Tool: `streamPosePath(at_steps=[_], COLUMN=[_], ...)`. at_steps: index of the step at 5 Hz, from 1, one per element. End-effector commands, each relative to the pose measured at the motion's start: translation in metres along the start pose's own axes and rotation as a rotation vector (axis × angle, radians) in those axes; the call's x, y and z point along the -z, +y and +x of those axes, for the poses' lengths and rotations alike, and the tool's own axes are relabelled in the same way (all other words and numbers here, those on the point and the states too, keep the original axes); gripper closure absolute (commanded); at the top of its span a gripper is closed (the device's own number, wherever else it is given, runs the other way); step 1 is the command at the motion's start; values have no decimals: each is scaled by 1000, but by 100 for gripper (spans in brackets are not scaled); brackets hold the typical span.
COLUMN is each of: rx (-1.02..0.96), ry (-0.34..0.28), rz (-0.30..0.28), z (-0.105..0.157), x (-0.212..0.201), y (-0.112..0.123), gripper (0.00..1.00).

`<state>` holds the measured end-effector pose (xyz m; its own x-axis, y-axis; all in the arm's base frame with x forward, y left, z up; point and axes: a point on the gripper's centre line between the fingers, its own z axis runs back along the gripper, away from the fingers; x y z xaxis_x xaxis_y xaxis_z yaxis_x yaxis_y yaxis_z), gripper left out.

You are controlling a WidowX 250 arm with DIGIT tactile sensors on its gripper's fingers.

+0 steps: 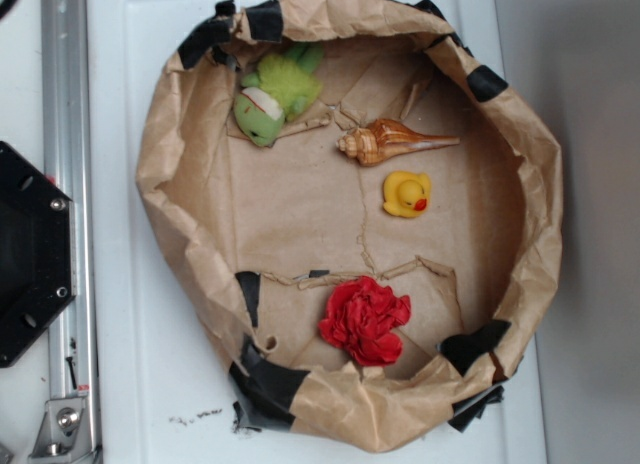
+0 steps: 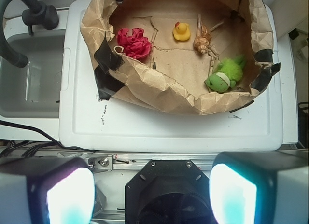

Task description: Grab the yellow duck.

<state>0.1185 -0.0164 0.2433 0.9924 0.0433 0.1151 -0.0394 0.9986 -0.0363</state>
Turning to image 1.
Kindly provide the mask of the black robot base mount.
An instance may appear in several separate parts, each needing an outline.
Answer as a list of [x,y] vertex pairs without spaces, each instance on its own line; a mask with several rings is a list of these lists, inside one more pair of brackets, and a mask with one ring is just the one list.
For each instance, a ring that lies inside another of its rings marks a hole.
[[74,298],[71,200],[1,143],[1,367],[13,366]]

